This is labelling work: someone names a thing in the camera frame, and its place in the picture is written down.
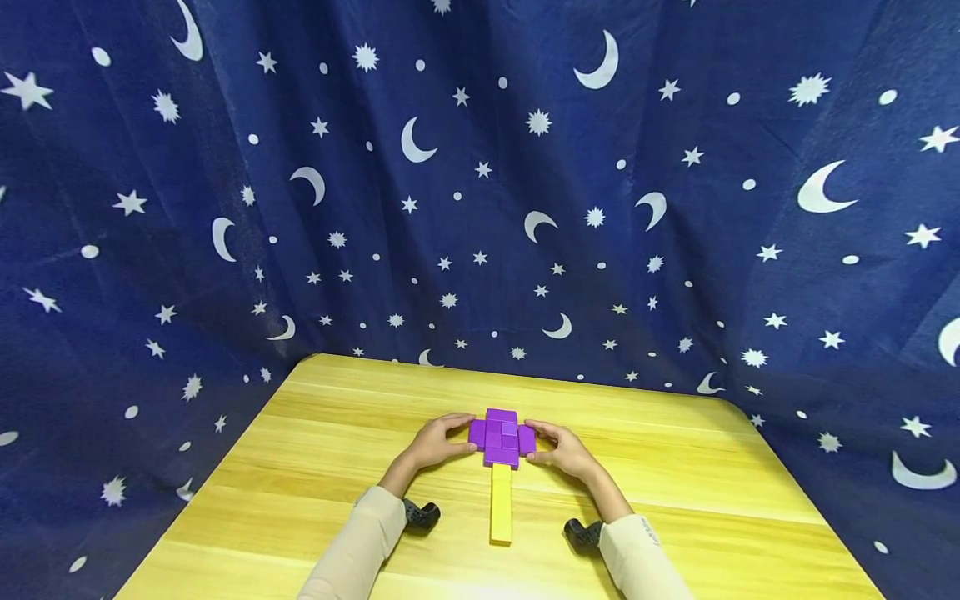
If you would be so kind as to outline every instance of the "yellow table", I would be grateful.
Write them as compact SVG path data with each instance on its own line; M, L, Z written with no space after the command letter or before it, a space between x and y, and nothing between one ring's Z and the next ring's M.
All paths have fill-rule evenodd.
M603 462L699 600L880 598L744 416L709 397L318 355L301 362L117 598L290 600L425 420L483 414L569 425ZM466 432L459 436L466 438ZM372 598L617 598L571 517L597 518L558 472L521 461L514 542L490 545L481 455L422 473L408 496L443 517L404 536Z

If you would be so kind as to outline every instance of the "person's right hand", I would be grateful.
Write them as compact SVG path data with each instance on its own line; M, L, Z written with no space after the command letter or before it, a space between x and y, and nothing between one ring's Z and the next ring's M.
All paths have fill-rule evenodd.
M590 475L602 468L580 438L566 427L532 419L527 419L524 423L533 427L542 438L556 445L556 448L548 452L527 454L527 460L531 463L554 465L564 473L585 482Z

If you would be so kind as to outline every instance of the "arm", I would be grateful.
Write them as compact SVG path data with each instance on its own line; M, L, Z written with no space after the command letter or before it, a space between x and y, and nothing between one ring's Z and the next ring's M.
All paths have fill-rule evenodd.
M613 582L628 600L692 600L693 595L663 553L660 540L644 516L635 515L605 468L572 431L539 420L526 424L556 449L531 452L531 463L555 465L587 486L604 527L600 552Z
M394 551L407 524L400 498L417 472L459 454L474 444L451 444L446 432L473 420L454 413L429 421L397 456L380 483L367 490L353 507L347 524L327 547L307 578L298 600L366 600L380 566Z

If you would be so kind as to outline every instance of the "starry fabric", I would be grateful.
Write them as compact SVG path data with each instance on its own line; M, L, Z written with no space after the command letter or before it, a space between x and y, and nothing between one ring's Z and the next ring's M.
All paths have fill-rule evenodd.
M720 396L888 598L954 597L942 4L0 16L0 596L110 598L325 351Z

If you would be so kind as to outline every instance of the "white crescent moon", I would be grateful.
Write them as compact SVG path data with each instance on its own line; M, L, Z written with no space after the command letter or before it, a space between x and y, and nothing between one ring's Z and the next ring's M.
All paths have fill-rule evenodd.
M957 469L948 460L944 460L944 469L936 475L920 475L906 467L896 450L893 452L890 472L897 483L914 490L942 490L952 486L957 480Z
M937 346L940 348L940 355L951 367L956 367L956 353L960 348L960 317L949 322L940 330L940 338L937 340Z
M301 167L294 171L294 174L290 176L290 181L302 179L310 181L313 185L313 205L316 206L324 199L326 195L326 182L324 181L324 176L320 174L317 169L313 167Z
M573 74L577 76L583 87L589 89L600 89L606 85L616 75L616 67L620 64L620 52L616 48L616 40L606 29L603 30L603 37L607 39L607 54L604 55L603 62L592 73L581 73L573 69Z
M850 200L848 202L838 203L824 194L824 183L827 182L827 177L833 172L833 169L836 169L844 162L846 161L837 160L836 162L832 162L826 167L818 169L816 173L810 176L810 179L806 180L804 186L800 188L800 193L797 194L797 204L800 205L800 208L807 212L836 212L857 202L856 200Z
M233 222L227 217L217 217L213 220L213 227L211 228L211 234L213 236L213 249L220 254L220 257L226 260L226 262L236 262L237 259L230 255L230 251L227 250L227 240L224 239L224 235L227 233L227 228L232 226Z
M204 41L200 37L200 30L197 29L197 21L193 20L193 14L183 4L183 0L177 0L177 4L180 5L180 12L183 13L183 20L186 22L186 39L176 41L170 37L170 40L182 55L194 62L199 62L204 57Z
M540 212L539 210L531 210L527 214L526 218L523 219L523 229L527 232L527 237L534 241L534 244L538 244L537 233L535 229L540 223L546 223L552 225L554 228L557 228L557 224L553 222L553 219L549 215Z
M573 324L570 322L570 318L567 317L564 313L560 313L561 319L564 320L564 324L560 325L559 329L554 329L553 331L547 331L546 329L541 329L548 337L551 337L555 340L562 340L566 336L570 335L570 332L573 331Z
M272 338L267 338L268 340L277 341L277 340L289 340L294 337L294 334L297 333L297 324L294 323L294 320L286 315L280 315L280 318L287 322L287 330L281 333L280 335L275 335Z
M189 502L193 499L193 492L190 491L190 484L193 483L193 477L186 480L186 483L177 488L177 496L180 497L180 500L184 502Z
M400 136L400 148L403 149L403 155L406 156L410 162L424 162L434 155L437 149L421 150L417 147L417 143L414 142L414 123L416 122L417 117L414 117L403 126L403 134Z
M659 223L663 215L666 214L666 196L660 192L650 192L649 194L644 194L642 198L637 200L634 206L640 206L641 204L649 204L654 210L653 215L650 216L650 225L647 226L647 231L649 231L654 228L654 225Z
M710 394L716 394L717 392L726 392L726 391L727 391L725 388L711 388L711 387L710 387L710 378L713 377L714 375L716 375L716 373L717 373L716 371L711 371L711 372L707 373L707 375L704 377L704 380L701 381L701 382L700 382L700 385L697 386L697 393L698 393L698 394L706 394L706 395L709 396Z
M430 348L427 348L426 350L420 353L420 364L424 365L425 367L442 367L443 365L430 364L430 359L427 357L427 354L429 353L430 353Z

